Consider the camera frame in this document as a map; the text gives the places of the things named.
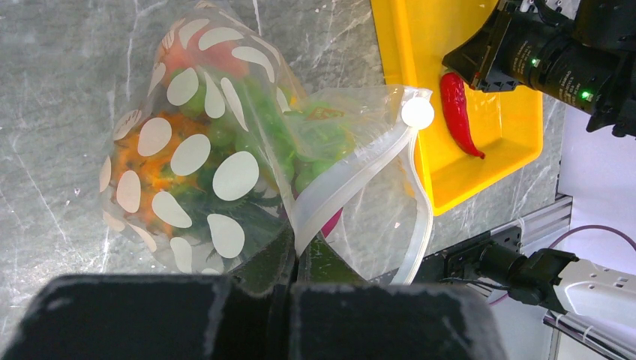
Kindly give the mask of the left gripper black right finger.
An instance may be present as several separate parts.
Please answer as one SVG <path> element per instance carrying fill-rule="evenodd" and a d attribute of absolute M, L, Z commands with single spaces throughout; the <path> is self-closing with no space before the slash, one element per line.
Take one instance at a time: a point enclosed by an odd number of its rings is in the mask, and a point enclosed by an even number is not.
<path fill-rule="evenodd" d="M 289 359 L 506 359 L 492 311 L 466 286 L 313 283 L 288 255 Z"/>

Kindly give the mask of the red toy chili pepper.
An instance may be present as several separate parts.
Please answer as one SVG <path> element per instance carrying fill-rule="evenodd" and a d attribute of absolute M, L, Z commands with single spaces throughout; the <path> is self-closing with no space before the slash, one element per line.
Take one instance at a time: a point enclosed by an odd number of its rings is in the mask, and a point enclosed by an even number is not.
<path fill-rule="evenodd" d="M 441 76 L 439 87 L 445 123 L 455 144 L 465 154 L 485 159 L 485 153 L 477 149 L 471 136 L 464 81 L 448 72 Z"/>

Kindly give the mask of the yellow plastic tray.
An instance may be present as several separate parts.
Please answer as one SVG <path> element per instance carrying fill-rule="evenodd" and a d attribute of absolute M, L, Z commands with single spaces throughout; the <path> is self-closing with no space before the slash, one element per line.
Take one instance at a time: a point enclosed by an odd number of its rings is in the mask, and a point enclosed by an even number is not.
<path fill-rule="evenodd" d="M 468 40 L 487 20 L 494 1 L 373 1 L 371 4 L 385 81 L 432 91 L 433 123 L 418 134 L 415 167 L 441 215 L 534 161 L 543 148 L 542 96 L 514 91 L 466 91 L 469 128 L 484 159 L 464 153 L 443 116 L 443 56 Z"/>

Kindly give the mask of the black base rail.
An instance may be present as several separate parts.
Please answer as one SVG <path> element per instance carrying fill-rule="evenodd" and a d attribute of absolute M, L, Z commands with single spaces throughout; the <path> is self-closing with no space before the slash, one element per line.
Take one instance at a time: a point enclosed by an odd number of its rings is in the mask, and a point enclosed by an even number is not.
<path fill-rule="evenodd" d="M 521 228 L 518 226 L 498 232 L 487 231 L 446 249 L 427 255 L 413 279 L 414 284 L 465 284 L 484 296 L 505 287 L 482 274 L 480 260 L 488 251 L 511 259 L 520 254 Z"/>

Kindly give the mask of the clear zip top bag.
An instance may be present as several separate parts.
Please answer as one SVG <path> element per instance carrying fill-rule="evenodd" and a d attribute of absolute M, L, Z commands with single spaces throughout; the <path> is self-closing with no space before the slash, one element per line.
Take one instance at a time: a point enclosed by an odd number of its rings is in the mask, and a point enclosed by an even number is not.
<path fill-rule="evenodd" d="M 276 46 L 210 1 L 174 22 L 112 132 L 104 222 L 185 274 L 255 292 L 289 252 L 310 279 L 409 284 L 433 209 L 414 161 L 432 93 L 305 93 Z"/>

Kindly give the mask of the green toy grapes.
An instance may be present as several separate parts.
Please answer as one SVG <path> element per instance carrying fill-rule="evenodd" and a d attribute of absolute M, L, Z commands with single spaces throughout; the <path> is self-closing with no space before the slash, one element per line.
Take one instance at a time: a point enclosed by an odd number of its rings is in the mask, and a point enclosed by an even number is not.
<path fill-rule="evenodd" d="M 179 133 L 183 137 L 188 137 L 194 131 L 205 131 L 211 143 L 212 155 L 202 169 L 186 178 L 177 178 L 169 192 L 174 195 L 195 192 L 210 194 L 213 172 L 225 157 L 241 151 L 252 152 L 257 163 L 265 168 L 267 179 L 273 180 L 271 169 L 258 150 L 257 136 L 245 132 L 228 103 L 225 103 L 225 113 L 220 118 L 211 118 L 206 114 L 206 83 L 201 73 L 197 78 L 199 85 L 196 93 L 179 107 Z M 263 120 L 265 132 L 274 138 L 275 151 L 282 156 L 285 163 L 283 170 L 286 177 L 292 178 L 293 161 L 300 160 L 302 156 L 298 154 L 290 132 L 284 127 L 277 100 L 270 98 L 272 87 L 263 85 L 262 81 L 254 76 L 245 76 L 237 79 L 234 89 L 245 106 L 249 105 L 250 100 L 255 102 L 256 113 L 249 109 L 243 111 L 245 123 L 250 124 L 256 119 Z"/>

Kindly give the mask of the purple toy sweet potato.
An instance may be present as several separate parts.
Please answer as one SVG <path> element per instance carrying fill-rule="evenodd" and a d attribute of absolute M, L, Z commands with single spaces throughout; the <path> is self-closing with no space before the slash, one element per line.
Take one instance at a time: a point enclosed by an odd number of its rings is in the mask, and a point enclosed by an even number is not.
<path fill-rule="evenodd" d="M 333 231 L 341 218 L 343 209 L 340 208 L 331 218 L 322 226 L 321 233 L 326 238 Z"/>

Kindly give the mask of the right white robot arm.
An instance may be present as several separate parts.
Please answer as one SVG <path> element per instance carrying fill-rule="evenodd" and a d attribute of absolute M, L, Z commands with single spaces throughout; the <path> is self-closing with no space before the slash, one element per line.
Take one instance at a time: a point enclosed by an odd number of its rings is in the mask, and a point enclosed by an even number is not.
<path fill-rule="evenodd" d="M 523 85 L 589 115 L 586 130 L 610 128 L 615 137 L 635 135 L 635 3 L 581 1 L 568 18 L 535 1 L 499 1 L 485 24 L 446 54 L 440 80 L 442 113 L 462 151 L 477 158 L 470 133 L 465 88 L 509 92 Z M 635 324 L 635 283 L 553 248 L 530 256 L 493 245 L 480 254 L 479 275 L 508 296 L 559 314 L 569 312 Z"/>

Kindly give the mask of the toy peach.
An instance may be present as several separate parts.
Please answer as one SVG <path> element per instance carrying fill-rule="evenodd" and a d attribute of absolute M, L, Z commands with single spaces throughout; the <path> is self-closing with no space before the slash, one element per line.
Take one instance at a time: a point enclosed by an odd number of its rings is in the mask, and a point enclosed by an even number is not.
<path fill-rule="evenodd" d="M 206 50 L 200 50 L 198 42 L 203 33 L 203 30 L 196 32 L 185 49 L 177 31 L 169 30 L 157 47 L 154 61 L 164 63 L 169 74 L 195 66 L 208 66 L 239 79 L 249 74 L 249 66 L 231 55 L 236 45 L 233 41 L 218 43 Z"/>

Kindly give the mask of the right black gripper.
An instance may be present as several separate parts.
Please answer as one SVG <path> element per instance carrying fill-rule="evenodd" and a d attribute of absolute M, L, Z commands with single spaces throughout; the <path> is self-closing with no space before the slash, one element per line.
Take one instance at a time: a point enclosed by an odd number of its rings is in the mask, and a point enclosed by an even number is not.
<path fill-rule="evenodd" d="M 471 89 L 524 85 L 589 114 L 589 132 L 635 135 L 635 2 L 581 1 L 574 19 L 534 1 L 499 1 L 442 63 Z"/>

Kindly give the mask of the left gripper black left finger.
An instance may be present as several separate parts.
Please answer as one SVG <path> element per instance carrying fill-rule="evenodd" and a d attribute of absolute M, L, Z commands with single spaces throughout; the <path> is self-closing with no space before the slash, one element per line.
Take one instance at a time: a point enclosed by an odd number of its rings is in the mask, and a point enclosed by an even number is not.
<path fill-rule="evenodd" d="M 34 298 L 4 359 L 279 359 L 294 235 L 229 274 L 72 274 Z"/>

